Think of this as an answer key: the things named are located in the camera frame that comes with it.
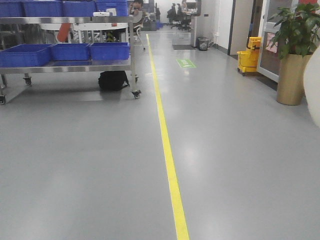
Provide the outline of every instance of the stainless steel cart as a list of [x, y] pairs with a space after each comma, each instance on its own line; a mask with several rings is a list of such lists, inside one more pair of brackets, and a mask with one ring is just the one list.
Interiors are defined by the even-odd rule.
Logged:
[[0, 67], [0, 74], [3, 86], [0, 83], [0, 104], [6, 103], [6, 96], [3, 88], [7, 86], [5, 74], [24, 74], [27, 85], [31, 84], [31, 73], [67, 73], [67, 72], [94, 72], [94, 71], [131, 71], [130, 90], [135, 99], [140, 98], [141, 91], [136, 85], [136, 64], [133, 23], [137, 22], [132, 15], [130, 16], [93, 16], [93, 17], [2, 17], [0, 24], [85, 24], [85, 23], [128, 23], [130, 30], [130, 58], [128, 60], [106, 60], [90, 61], [90, 65], [59, 66], [51, 61], [45, 66], [36, 67]]

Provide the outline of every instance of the potted plant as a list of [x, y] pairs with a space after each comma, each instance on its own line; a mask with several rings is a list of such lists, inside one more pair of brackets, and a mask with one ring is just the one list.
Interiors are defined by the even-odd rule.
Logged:
[[296, 8], [279, 7], [279, 17], [274, 26], [279, 31], [272, 38], [272, 47], [278, 45], [280, 60], [279, 82], [276, 100], [286, 105], [299, 105], [304, 95], [303, 75], [316, 43], [320, 40], [320, 10], [318, 3], [299, 3]]

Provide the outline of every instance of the blue plastic bin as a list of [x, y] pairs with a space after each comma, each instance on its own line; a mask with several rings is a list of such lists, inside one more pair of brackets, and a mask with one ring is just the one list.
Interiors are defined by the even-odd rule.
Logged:
[[55, 44], [51, 48], [54, 61], [88, 60], [90, 58], [89, 43]]
[[63, 1], [64, 17], [92, 17], [96, 11], [95, 2], [92, 1]]
[[130, 55], [128, 42], [97, 42], [89, 48], [92, 60], [126, 60]]
[[105, 12], [106, 9], [116, 9], [117, 16], [128, 16], [128, 3], [127, 1], [106, 1], [96, 0], [96, 10], [98, 12]]
[[24, 0], [26, 17], [62, 17], [62, 1], [60, 0]]
[[19, 0], [0, 0], [0, 18], [24, 17], [24, 8]]
[[51, 44], [21, 44], [0, 51], [0, 67], [40, 67], [51, 60]]

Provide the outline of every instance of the doorway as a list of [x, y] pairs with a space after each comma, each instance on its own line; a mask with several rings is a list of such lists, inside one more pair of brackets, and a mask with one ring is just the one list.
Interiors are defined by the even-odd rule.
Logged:
[[263, 0], [233, 0], [228, 55], [238, 59], [237, 52], [246, 49], [248, 36], [259, 34]]

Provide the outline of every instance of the cart wheel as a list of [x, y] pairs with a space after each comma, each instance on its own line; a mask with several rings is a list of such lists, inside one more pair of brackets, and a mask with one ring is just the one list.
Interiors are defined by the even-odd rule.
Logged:
[[6, 104], [6, 96], [0, 96], [0, 104]]
[[138, 91], [133, 91], [132, 92], [133, 96], [135, 99], [139, 99], [140, 98], [140, 94], [141, 94], [141, 91], [138, 90]]
[[28, 85], [28, 86], [31, 85], [31, 83], [32, 83], [32, 82], [31, 82], [31, 77], [24, 77], [23, 79], [25, 80], [25, 84], [26, 84], [26, 85]]

